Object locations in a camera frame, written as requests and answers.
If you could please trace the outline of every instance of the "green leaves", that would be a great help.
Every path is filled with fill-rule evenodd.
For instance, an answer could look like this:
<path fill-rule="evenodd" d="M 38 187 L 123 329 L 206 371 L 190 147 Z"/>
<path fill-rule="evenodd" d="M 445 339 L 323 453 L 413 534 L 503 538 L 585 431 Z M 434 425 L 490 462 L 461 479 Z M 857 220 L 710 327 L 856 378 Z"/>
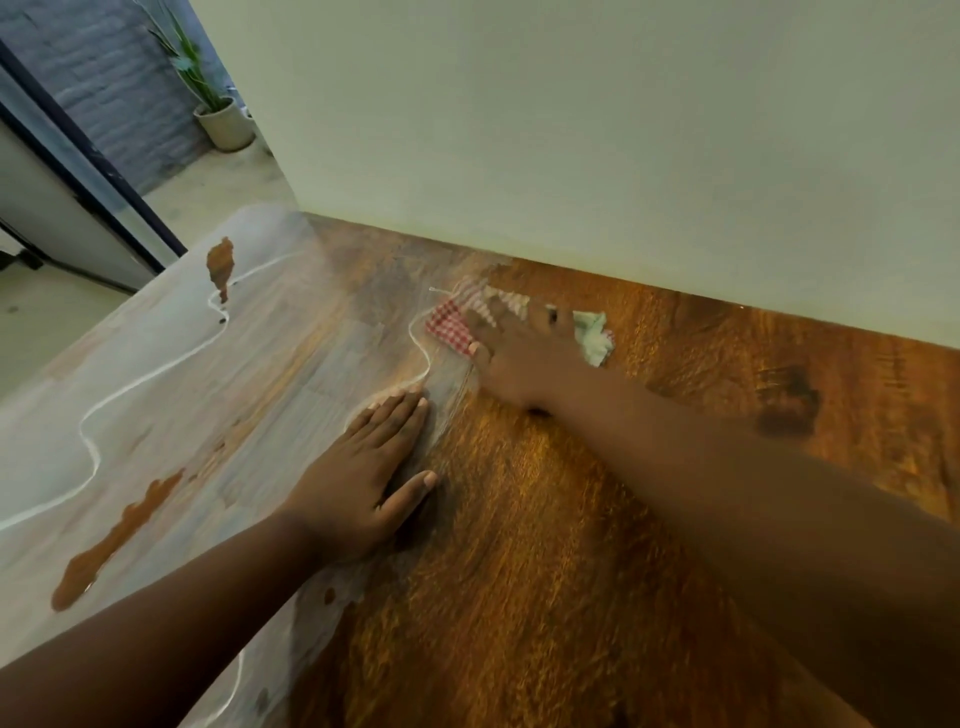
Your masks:
<path fill-rule="evenodd" d="M 204 75 L 200 46 L 187 35 L 183 29 L 180 20 L 174 14 L 165 0 L 158 0 L 160 9 L 167 23 L 173 28 L 173 35 L 170 36 L 164 30 L 163 26 L 156 20 L 154 15 L 147 9 L 141 0 L 133 0 L 140 9 L 147 15 L 150 26 L 147 30 L 156 38 L 160 48 L 170 59 L 180 80 L 190 92 L 197 97 L 204 107 L 205 113 L 215 113 L 226 109 L 230 105 L 231 99 L 227 96 L 227 91 L 223 88 L 216 88 L 210 84 Z"/>

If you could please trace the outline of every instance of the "hand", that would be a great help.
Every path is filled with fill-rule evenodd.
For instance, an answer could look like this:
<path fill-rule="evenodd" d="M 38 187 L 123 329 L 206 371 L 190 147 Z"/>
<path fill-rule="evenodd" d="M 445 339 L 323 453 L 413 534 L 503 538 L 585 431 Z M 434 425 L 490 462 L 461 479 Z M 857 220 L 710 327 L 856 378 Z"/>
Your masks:
<path fill-rule="evenodd" d="M 357 558 L 385 541 L 437 484 L 436 473 L 418 473 L 381 504 L 429 409 L 416 387 L 364 410 L 277 510 L 313 531 L 325 563 Z"/>
<path fill-rule="evenodd" d="M 496 328 L 476 311 L 466 314 L 476 339 L 470 355 L 480 372 L 480 385 L 517 407 L 549 411 L 554 393 L 588 365 L 573 336 L 573 314 L 531 301 L 523 322 L 496 297 L 487 306 Z"/>

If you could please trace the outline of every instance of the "forearm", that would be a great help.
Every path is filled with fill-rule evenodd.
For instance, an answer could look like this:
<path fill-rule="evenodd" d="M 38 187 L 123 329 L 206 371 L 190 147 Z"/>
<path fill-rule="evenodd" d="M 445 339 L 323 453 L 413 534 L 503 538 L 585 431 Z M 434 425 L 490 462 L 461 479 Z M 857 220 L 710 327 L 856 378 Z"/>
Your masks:
<path fill-rule="evenodd" d="M 936 715 L 956 689 L 953 529 L 611 372 L 577 369 L 548 409 L 700 551 L 745 610 L 878 726 L 882 692 L 911 707 L 920 699 Z M 900 710 L 882 708 L 886 719 Z"/>
<path fill-rule="evenodd" d="M 271 516 L 0 670 L 5 725 L 177 726 L 320 566 Z"/>

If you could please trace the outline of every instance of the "white door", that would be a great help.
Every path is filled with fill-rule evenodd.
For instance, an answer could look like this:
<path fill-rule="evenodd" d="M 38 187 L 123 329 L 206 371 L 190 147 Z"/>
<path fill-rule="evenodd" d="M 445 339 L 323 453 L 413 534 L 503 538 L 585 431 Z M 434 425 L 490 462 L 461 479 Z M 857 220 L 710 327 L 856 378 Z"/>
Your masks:
<path fill-rule="evenodd" d="M 128 288 L 154 273 L 0 124 L 0 220 L 54 261 Z"/>

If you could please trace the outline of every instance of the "dark door edge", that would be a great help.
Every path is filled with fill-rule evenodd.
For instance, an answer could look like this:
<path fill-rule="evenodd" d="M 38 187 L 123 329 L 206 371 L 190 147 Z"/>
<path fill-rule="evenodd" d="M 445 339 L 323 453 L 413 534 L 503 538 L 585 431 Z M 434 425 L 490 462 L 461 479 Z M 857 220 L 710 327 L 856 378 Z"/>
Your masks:
<path fill-rule="evenodd" d="M 130 251 L 139 257 L 143 262 L 153 271 L 155 274 L 163 273 L 164 266 L 157 260 L 150 251 L 143 247 L 143 244 L 134 237 L 134 235 L 125 228 L 116 217 L 113 216 L 113 213 L 110 212 L 107 207 L 101 203 L 97 198 L 95 198 L 90 191 L 84 186 L 84 184 L 74 177 L 73 173 L 68 170 L 63 164 L 57 159 L 50 150 L 44 146 L 39 139 L 37 139 L 34 134 L 27 129 L 26 126 L 17 119 L 9 109 L 3 104 L 0 104 L 0 121 L 6 124 L 10 130 L 15 133 L 24 144 L 37 155 L 50 170 L 57 175 L 64 184 L 69 187 L 70 191 L 73 192 L 74 196 L 77 199 L 77 202 L 83 206 L 88 212 L 100 218 L 101 222 L 104 223 L 117 237 L 120 238 L 121 242 L 124 243 Z"/>
<path fill-rule="evenodd" d="M 23 246 L 23 250 L 20 251 L 19 255 L 11 256 L 11 257 L 15 257 L 31 270 L 36 270 L 37 268 L 41 267 L 44 263 L 48 263 L 54 266 L 55 268 L 60 268 L 61 270 L 64 270 L 68 273 L 73 273 L 73 274 L 76 274 L 77 276 L 90 279 L 95 283 L 100 283 L 101 285 L 105 285 L 107 288 L 112 288 L 114 290 L 120 291 L 121 293 L 129 293 L 131 295 L 136 293 L 136 288 L 131 288 L 128 285 L 124 285 L 123 283 L 118 283 L 115 280 L 105 279 L 103 276 L 98 276 L 95 273 L 90 273 L 89 271 L 85 271 L 82 268 L 76 268 L 70 265 L 69 263 L 61 263 L 58 260 L 54 260 L 52 257 L 50 257 L 48 254 L 43 252 L 36 245 L 34 245 L 29 240 L 24 238 L 23 235 L 21 235 L 19 232 L 11 228 L 2 219 L 0 219 L 0 230 L 4 231 L 7 235 L 9 235 L 11 238 L 16 240 L 16 242 L 18 242 L 20 245 Z"/>
<path fill-rule="evenodd" d="M 20 62 L 16 55 L 13 54 L 13 51 L 10 50 L 10 48 L 6 43 L 3 42 L 2 39 L 0 39 L 0 66 L 2 66 L 7 73 L 11 75 L 13 80 L 20 85 L 20 87 L 33 100 L 33 102 L 40 107 L 47 117 L 60 129 L 61 132 L 63 132 L 67 139 L 69 139 L 74 146 L 80 150 L 80 153 L 86 157 L 90 164 L 92 164 L 94 168 L 96 168 L 96 170 L 100 172 L 104 178 L 106 178 L 110 186 L 117 191 L 117 193 L 127 202 L 127 204 L 130 205 L 130 207 L 132 207 L 140 215 L 140 217 L 144 219 L 147 225 L 154 229 L 154 232 L 157 234 L 160 240 L 162 240 L 163 243 L 178 257 L 183 257 L 186 255 L 186 247 L 183 245 L 183 243 L 181 243 L 180 240 L 173 234 L 173 232 L 163 223 L 163 221 L 160 220 L 153 209 L 144 202 L 143 198 L 140 197 L 136 190 L 130 186 L 130 183 L 124 179 L 123 175 L 117 171 L 116 167 L 107 161 L 107 159 L 93 145 L 93 142 L 90 141 L 86 134 L 84 134 L 83 130 L 81 130 L 74 120 L 70 118 L 69 114 L 63 110 L 63 107 L 57 103 L 57 100 L 47 92 L 47 90 L 36 78 L 34 78 L 33 74 L 27 70 L 26 66 Z M 4 109 L 4 112 L 7 117 L 12 116 L 8 109 Z M 4 121 L 11 126 L 7 118 L 5 118 Z M 59 167 L 65 171 L 65 167 L 63 167 L 62 164 L 59 164 Z M 70 175 L 70 177 L 75 182 L 79 182 L 73 177 L 73 175 Z M 89 192 L 86 191 L 86 188 L 84 188 L 84 193 L 87 197 L 93 197 L 89 194 Z M 97 201 L 97 205 L 103 208 L 103 213 L 101 213 L 101 216 L 104 217 L 105 221 L 107 221 L 107 219 L 112 219 L 116 227 L 123 227 L 120 225 L 119 221 L 113 217 L 113 214 L 105 206 L 100 204 L 99 201 Z M 124 231 L 127 233 L 123 236 L 125 241 L 128 241 L 129 239 L 135 241 L 136 248 L 134 248 L 134 250 L 136 253 L 143 257 L 148 263 L 152 261 L 153 263 L 150 263 L 150 266 L 155 270 L 155 272 L 160 273 L 163 271 L 163 266 L 159 263 L 159 261 L 156 260 L 153 255 L 147 252 L 147 250 L 140 244 L 139 241 L 133 238 L 126 228 L 124 228 Z"/>

